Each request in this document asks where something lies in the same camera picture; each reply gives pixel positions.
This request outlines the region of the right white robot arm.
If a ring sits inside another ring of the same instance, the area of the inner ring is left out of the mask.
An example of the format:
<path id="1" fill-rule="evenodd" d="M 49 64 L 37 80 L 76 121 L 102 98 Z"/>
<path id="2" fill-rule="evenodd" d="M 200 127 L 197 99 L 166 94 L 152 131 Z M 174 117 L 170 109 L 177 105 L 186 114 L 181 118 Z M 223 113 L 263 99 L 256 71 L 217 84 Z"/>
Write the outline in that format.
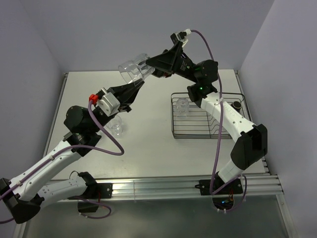
<path id="1" fill-rule="evenodd" d="M 242 116 L 224 100 L 222 90 L 213 86 L 215 81 L 220 81 L 216 61 L 193 63 L 182 45 L 176 42 L 170 50 L 147 59 L 146 65 L 155 69 L 156 77 L 177 74 L 192 81 L 194 84 L 187 87 L 190 100 L 217 120 L 219 129 L 225 129 L 235 142 L 230 160 L 219 171 L 218 158 L 215 158 L 211 176 L 211 193 L 226 193 L 232 181 L 267 154 L 267 128 Z"/>

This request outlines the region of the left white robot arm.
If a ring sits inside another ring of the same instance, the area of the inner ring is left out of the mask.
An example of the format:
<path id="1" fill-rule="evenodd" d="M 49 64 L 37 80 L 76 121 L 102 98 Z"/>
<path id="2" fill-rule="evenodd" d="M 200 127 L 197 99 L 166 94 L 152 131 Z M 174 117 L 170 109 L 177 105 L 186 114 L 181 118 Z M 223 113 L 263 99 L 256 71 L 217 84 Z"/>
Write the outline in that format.
<path id="1" fill-rule="evenodd" d="M 121 86 L 101 89 L 89 97 L 87 107 L 72 106 L 66 112 L 64 125 L 69 132 L 57 146 L 20 175 L 0 180 L 0 199 L 11 213 L 11 220 L 23 224 L 35 217 L 41 208 L 67 198 L 96 194 L 97 182 L 88 173 L 49 185 L 60 171 L 86 156 L 100 151 L 122 156 L 123 147 L 105 130 L 118 113 L 131 111 L 131 104 L 144 85 L 139 79 Z"/>

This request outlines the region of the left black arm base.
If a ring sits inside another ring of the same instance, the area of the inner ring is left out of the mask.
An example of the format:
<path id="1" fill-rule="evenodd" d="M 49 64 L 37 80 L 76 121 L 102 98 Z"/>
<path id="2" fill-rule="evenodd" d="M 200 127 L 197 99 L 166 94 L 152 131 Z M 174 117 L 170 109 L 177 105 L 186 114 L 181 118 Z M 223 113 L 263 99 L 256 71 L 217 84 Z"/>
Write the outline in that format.
<path id="1" fill-rule="evenodd" d="M 77 210 L 81 215 L 90 216 L 90 213 L 96 213 L 99 208 L 106 208 L 108 213 L 111 213 L 110 209 L 100 205 L 102 199 L 110 199 L 112 197 L 113 184 L 110 182 L 106 183 L 95 183 L 88 186 L 88 191 L 84 194 L 79 195 Z"/>

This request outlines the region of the clear glass front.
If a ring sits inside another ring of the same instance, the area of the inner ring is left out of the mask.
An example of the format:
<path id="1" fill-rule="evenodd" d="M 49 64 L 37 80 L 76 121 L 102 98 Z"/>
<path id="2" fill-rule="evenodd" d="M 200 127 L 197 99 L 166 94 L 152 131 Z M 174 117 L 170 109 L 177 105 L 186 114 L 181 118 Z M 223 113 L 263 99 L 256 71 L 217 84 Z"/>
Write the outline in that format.
<path id="1" fill-rule="evenodd" d="M 140 54 L 118 66 L 118 71 L 127 84 L 137 84 L 138 80 L 145 80 L 155 71 L 146 64 L 148 59 L 150 59 L 148 54 Z"/>

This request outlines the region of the brown ceramic mug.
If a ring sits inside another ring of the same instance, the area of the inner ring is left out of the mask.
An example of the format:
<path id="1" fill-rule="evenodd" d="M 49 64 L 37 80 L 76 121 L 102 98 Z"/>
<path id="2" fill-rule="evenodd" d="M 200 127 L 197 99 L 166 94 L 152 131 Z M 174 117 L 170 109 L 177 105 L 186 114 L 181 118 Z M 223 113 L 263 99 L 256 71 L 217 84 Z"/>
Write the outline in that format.
<path id="1" fill-rule="evenodd" d="M 231 106 L 233 107 L 234 110 L 236 110 L 238 113 L 240 113 L 242 105 L 239 101 L 234 101 Z"/>

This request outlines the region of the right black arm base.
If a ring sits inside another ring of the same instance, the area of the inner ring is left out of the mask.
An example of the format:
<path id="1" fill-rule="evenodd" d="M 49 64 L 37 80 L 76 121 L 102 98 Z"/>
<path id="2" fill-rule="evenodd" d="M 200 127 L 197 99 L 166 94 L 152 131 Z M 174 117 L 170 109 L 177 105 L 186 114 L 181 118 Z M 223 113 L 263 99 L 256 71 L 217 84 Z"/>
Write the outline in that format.
<path id="1" fill-rule="evenodd" d="M 224 182 L 218 172 L 214 176 L 213 183 L 208 179 L 199 180 L 194 188 L 200 191 L 201 196 L 212 196 L 212 203 L 217 212 L 223 214 L 234 210 L 245 200 L 247 183 L 242 187 L 241 176 Z"/>

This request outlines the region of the tall clear glass back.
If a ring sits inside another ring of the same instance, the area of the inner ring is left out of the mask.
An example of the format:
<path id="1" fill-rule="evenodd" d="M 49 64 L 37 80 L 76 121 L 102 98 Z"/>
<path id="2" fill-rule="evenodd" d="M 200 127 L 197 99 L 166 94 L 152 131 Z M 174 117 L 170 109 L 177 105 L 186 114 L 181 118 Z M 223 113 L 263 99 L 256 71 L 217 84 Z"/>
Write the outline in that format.
<path id="1" fill-rule="evenodd" d="M 189 112 L 189 101 L 186 98 L 179 98 L 173 109 L 174 116 L 177 119 L 186 119 Z"/>

